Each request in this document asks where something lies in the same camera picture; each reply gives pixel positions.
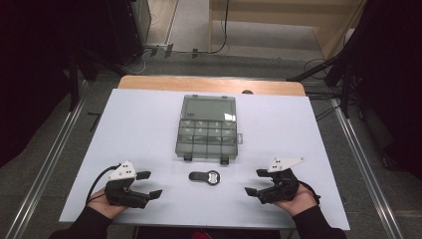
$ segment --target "white tabletop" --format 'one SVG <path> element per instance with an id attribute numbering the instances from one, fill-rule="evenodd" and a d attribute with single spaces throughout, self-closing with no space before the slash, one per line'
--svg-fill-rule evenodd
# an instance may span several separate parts
<path id="1" fill-rule="evenodd" d="M 175 153 L 178 123 L 185 95 L 236 98 L 239 154 L 230 164 L 217 159 L 185 162 Z M 148 193 L 163 189 L 145 209 L 129 208 L 115 223 L 162 226 L 294 228 L 290 215 L 246 194 L 244 187 L 273 185 L 256 169 L 268 168 L 275 157 L 303 157 L 295 176 L 321 196 L 321 210 L 332 227 L 349 230 L 317 123 L 306 97 L 256 96 L 113 90 L 90 148 L 72 187 L 60 221 L 75 221 L 87 194 L 106 168 L 131 160 L 137 171 L 151 171 L 131 189 Z M 216 170 L 222 181 L 211 186 L 190 181 L 191 171 Z M 106 185 L 106 175 L 96 190 Z"/>

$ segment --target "transparent plastic organizer box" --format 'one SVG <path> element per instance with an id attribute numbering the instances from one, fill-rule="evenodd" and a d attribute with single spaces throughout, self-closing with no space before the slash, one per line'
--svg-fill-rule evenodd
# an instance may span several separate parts
<path id="1" fill-rule="evenodd" d="M 235 98 L 185 96 L 176 154 L 189 161 L 220 159 L 221 164 L 235 159 L 238 154 Z"/>

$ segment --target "human hand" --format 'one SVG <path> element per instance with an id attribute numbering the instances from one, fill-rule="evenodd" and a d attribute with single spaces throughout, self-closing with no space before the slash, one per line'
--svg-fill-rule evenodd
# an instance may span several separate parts
<path id="1" fill-rule="evenodd" d="M 296 196 L 292 201 L 278 201 L 273 204 L 286 210 L 292 216 L 317 205 L 314 195 L 301 184 L 299 184 Z"/>
<path id="2" fill-rule="evenodd" d="M 125 206 L 110 205 L 106 200 L 105 188 L 102 188 L 91 196 L 88 206 L 111 220 L 127 209 Z"/>

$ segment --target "black sleeve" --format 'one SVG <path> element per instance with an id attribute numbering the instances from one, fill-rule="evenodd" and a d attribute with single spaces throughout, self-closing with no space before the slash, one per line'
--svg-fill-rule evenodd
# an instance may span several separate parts
<path id="1" fill-rule="evenodd" d="M 55 231 L 50 239 L 106 239 L 106 229 L 112 220 L 86 206 L 69 229 Z"/>
<path id="2" fill-rule="evenodd" d="M 331 228 L 323 217 L 319 206 L 314 206 L 292 217 L 301 239 L 345 239 L 345 233 Z"/>

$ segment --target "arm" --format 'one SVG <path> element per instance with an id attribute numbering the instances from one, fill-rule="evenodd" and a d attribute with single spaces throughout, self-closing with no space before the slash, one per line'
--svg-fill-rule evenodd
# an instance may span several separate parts
<path id="1" fill-rule="evenodd" d="M 69 229 L 54 232 L 50 239 L 104 238 L 106 229 L 127 207 L 109 205 L 104 189 L 91 197 L 78 219 Z"/>
<path id="2" fill-rule="evenodd" d="M 328 225 L 313 194 L 302 185 L 292 201 L 278 201 L 274 204 L 292 215 L 302 239 L 346 238 L 342 230 Z"/>

